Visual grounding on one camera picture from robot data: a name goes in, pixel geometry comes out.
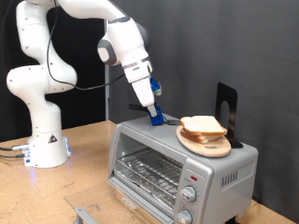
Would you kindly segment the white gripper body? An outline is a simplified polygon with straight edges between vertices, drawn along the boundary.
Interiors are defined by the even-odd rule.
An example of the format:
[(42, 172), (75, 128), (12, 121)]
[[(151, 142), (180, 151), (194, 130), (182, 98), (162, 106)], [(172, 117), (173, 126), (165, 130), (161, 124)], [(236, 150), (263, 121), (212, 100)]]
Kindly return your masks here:
[(150, 85), (150, 73), (152, 71), (149, 61), (139, 61), (124, 68), (125, 76), (132, 85), (137, 99), (143, 106), (154, 104), (154, 95)]

